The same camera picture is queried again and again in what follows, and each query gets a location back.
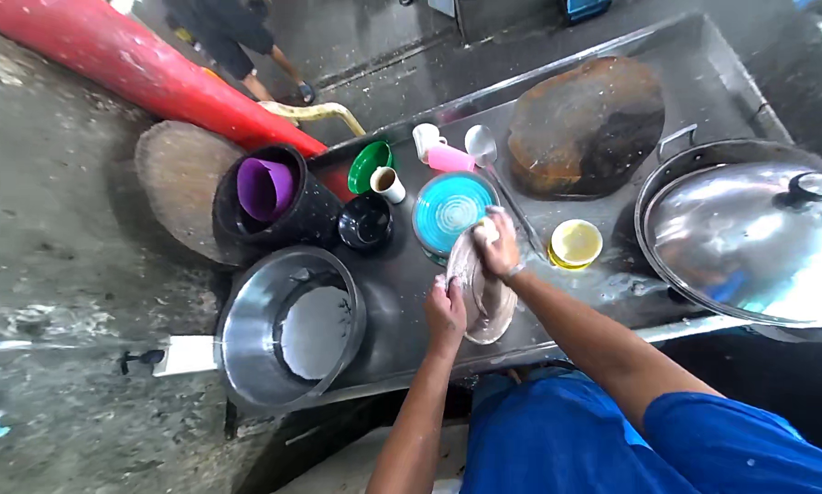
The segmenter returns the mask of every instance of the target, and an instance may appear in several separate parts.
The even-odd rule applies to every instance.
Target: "hand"
[[[518,244],[515,241],[515,224],[512,222],[512,217],[506,213],[506,210],[497,206],[487,207],[487,217],[493,221],[500,237],[496,241],[488,243],[487,231],[482,226],[475,227],[472,234],[475,237],[475,243],[478,244],[479,252],[484,258],[484,265],[493,274],[503,278],[521,262],[521,256],[518,254]]]
[[[465,306],[459,281],[454,278],[445,292],[444,275],[436,276],[423,304],[429,326],[429,353],[454,360],[465,333]]]

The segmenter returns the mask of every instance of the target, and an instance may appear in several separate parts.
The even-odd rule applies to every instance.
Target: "black bucket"
[[[237,198],[237,172],[247,158],[282,163],[292,173],[295,197],[273,223],[252,218]],[[304,157],[294,147],[278,144],[253,151],[231,165],[216,189],[212,221],[213,228],[270,251],[300,243],[329,249],[339,242],[335,224],[341,208],[341,200],[307,171]]]

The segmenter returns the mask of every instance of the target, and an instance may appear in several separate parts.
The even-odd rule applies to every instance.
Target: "blue ceramic plate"
[[[444,173],[429,180],[417,195],[412,213],[423,247],[447,258],[454,241],[500,200],[483,177],[471,172]]]

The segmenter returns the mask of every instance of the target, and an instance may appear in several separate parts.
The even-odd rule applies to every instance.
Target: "lid handle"
[[[822,201],[822,173],[808,172],[790,180],[790,200],[793,202]]]

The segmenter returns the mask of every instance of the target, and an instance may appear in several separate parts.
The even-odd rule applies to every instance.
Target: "stainless steel counter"
[[[713,23],[700,14],[691,14],[632,32],[330,149],[310,163],[321,177],[345,175],[362,147],[374,140],[387,140],[407,198],[395,208],[395,237],[383,252],[366,258],[346,249],[335,252],[361,285],[368,307],[368,328],[356,359],[329,391],[320,397],[308,397],[295,408],[407,387],[423,358],[427,328],[422,303],[432,279],[443,272],[443,267],[424,255],[411,227],[417,192],[434,176],[427,165],[417,160],[411,129],[419,123],[435,123],[449,144],[462,149],[467,129],[476,124],[488,125],[499,146],[496,168],[511,184],[507,167],[512,158],[507,139],[515,100],[553,75],[571,70],[588,58],[608,54],[632,56],[658,74],[667,112],[664,135],[698,124],[698,143],[736,137],[791,142]],[[670,148],[676,145],[678,141],[670,144],[666,155],[673,154]],[[591,221],[603,233],[600,258],[592,266],[573,272],[540,259],[520,230],[518,241],[527,266],[552,285],[634,329],[647,341],[743,324],[672,300],[667,284],[654,274],[640,252],[633,232],[633,203],[642,181],[657,164],[656,153],[652,153],[628,184],[601,199],[544,202],[513,194],[542,238],[571,218]],[[499,341],[486,346],[463,342],[452,376],[563,356],[521,303]]]

